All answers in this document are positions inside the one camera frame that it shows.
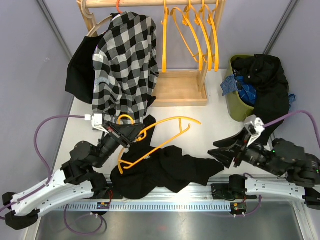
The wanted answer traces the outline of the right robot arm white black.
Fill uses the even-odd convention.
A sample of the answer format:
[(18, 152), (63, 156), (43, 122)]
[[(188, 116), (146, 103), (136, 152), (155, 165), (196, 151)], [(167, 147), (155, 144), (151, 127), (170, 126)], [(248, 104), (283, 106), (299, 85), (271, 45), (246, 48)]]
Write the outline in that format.
[(267, 150), (251, 135), (242, 130), (236, 135), (213, 143), (214, 149), (207, 153), (225, 168), (239, 167), (245, 162), (257, 167), (284, 182), (262, 181), (246, 175), (234, 174), (224, 191), (232, 198), (271, 195), (304, 203), (308, 208), (319, 210), (320, 193), (315, 187), (320, 184), (320, 160), (294, 143), (277, 138), (272, 149)]

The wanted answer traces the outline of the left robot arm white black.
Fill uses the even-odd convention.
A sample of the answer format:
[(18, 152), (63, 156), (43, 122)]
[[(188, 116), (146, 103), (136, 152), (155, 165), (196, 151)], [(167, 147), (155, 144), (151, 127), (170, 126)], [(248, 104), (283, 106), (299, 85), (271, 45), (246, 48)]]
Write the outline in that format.
[(93, 145), (80, 141), (70, 152), (70, 160), (65, 162), (50, 178), (20, 193), (7, 192), (2, 201), (10, 210), (5, 216), (5, 224), (14, 230), (22, 230), (35, 224), (49, 212), (83, 199), (103, 199), (108, 195), (109, 185), (101, 168), (119, 146), (129, 148), (140, 132), (143, 123), (104, 123), (106, 130)]

